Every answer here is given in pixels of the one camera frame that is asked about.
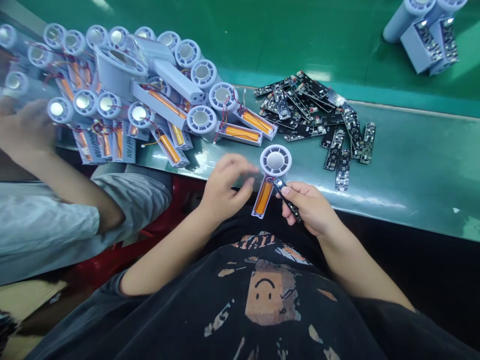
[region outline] green workbench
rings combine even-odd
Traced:
[[[480,241],[480,3],[470,1],[456,17],[461,61],[428,77],[415,74],[400,45],[381,40],[400,2],[19,1],[42,21],[83,32],[92,24],[176,31],[197,41],[232,84],[259,87],[304,70],[352,100],[362,126],[375,122],[377,136],[372,164],[352,161],[347,192],[335,191],[335,173],[323,170],[320,138],[287,144],[293,156],[287,181],[317,186],[341,211]],[[251,89],[246,103],[258,111]],[[226,139],[193,143],[188,168],[171,168],[156,145],[139,146],[137,162],[207,179],[224,153],[257,164],[262,151]],[[285,144],[283,136],[273,143]]]

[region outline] forearm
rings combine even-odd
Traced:
[[[122,293],[137,296],[160,290],[192,262],[217,226],[200,209],[194,210],[128,269],[120,283]]]
[[[336,228],[334,234],[317,238],[328,266],[341,286],[352,296],[385,300],[415,311],[407,297],[355,235],[343,224]]]
[[[98,234],[118,227],[125,215],[112,197],[53,151],[15,160],[47,184],[64,202],[96,207],[100,215]]]

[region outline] white plastic casing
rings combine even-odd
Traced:
[[[260,155],[260,167],[263,172],[274,178],[284,176],[292,166],[292,155],[282,145],[267,146]]]

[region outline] person's right hand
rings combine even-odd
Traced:
[[[315,186],[291,181],[281,189],[281,194],[298,207],[301,219],[312,235],[329,235],[343,225],[330,203]],[[290,226],[297,222],[285,203],[281,214]]]

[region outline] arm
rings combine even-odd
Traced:
[[[359,298],[385,300],[415,311],[316,187],[302,182],[289,182],[288,186],[282,189],[283,196],[298,207],[306,228],[318,239],[335,279],[347,293]],[[290,225],[296,222],[285,204],[282,215]]]
[[[258,169],[241,155],[227,154],[212,171],[200,205],[167,237],[137,261],[123,276],[121,292],[128,296],[153,294],[185,269],[210,239],[211,233],[248,201],[254,178],[236,192],[240,175]]]
[[[13,114],[12,106],[11,98],[0,99],[0,148],[65,203],[96,207],[98,234],[122,224],[125,215],[110,195],[55,154],[55,128],[45,111],[47,103],[32,102],[17,114]]]

